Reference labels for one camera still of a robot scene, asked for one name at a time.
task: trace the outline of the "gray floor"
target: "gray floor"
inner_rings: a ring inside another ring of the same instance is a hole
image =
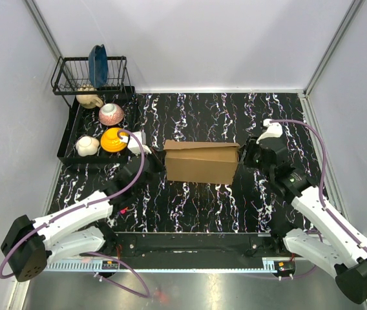
[[[303,273],[305,263],[297,271]],[[91,274],[44,272],[30,284],[24,310],[83,309],[311,309],[361,310],[337,289],[334,279],[321,270],[294,281],[270,281],[247,274],[142,274],[151,299],[135,297]],[[131,274],[113,280],[143,292]]]

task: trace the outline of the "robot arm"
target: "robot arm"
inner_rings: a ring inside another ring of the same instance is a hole
[[[242,156],[244,165],[263,172],[278,197],[308,218],[330,245],[309,237],[301,229],[286,229],[277,238],[285,248],[313,262],[335,278],[340,290],[353,302],[367,299],[367,237],[354,228],[326,198],[320,202],[319,188],[303,171],[295,168],[281,140],[282,127],[266,119],[258,138],[250,138]],[[349,230],[360,243],[345,231]]]
[[[143,140],[139,135],[138,139],[141,142]],[[134,201],[136,190],[140,185],[147,182],[153,173],[163,169],[156,154],[151,150],[148,152],[151,155],[144,158],[143,170],[138,181],[123,194],[89,205],[90,202],[104,200],[125,188],[136,177],[142,162],[141,158],[131,158],[105,189],[92,193],[66,209],[34,220],[29,220],[26,215],[17,218],[1,245],[1,251],[5,256],[17,242],[43,227],[22,243],[8,260],[17,281],[31,280],[47,264],[61,258],[85,252],[111,253],[116,246],[116,236],[105,223],[97,221],[128,207]],[[94,223],[96,227],[78,231],[90,223]]]

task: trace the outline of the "pink bowl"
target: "pink bowl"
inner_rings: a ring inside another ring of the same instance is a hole
[[[125,113],[121,107],[115,103],[106,103],[99,111],[100,123],[106,126],[114,126],[120,123],[124,116]]]

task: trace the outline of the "white bowl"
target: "white bowl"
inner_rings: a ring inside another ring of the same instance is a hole
[[[121,107],[115,103],[106,103],[99,111],[100,123],[106,126],[114,126],[120,123],[124,116],[125,113]]]
[[[84,136],[76,142],[76,150],[82,157],[95,155],[98,152],[99,140],[93,137]]]

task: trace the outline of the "dish rack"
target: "dish rack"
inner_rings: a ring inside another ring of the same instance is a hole
[[[91,85],[89,79],[88,57],[60,57],[54,69],[51,85],[55,95],[62,96],[70,108],[65,132],[57,153],[60,161],[66,166],[81,167],[87,164],[107,165],[126,163],[131,152],[124,149],[118,153],[108,153],[99,147],[93,156],[81,157],[77,154],[75,144],[82,136],[88,135],[100,140],[103,133],[110,127],[99,122],[99,109],[83,108],[76,98],[70,105],[66,96],[77,94],[97,94],[105,103],[116,103],[125,112],[125,117],[116,127],[129,131],[137,131],[139,124],[138,102],[134,95],[127,72],[125,56],[108,57],[107,83],[96,90],[78,90]]]

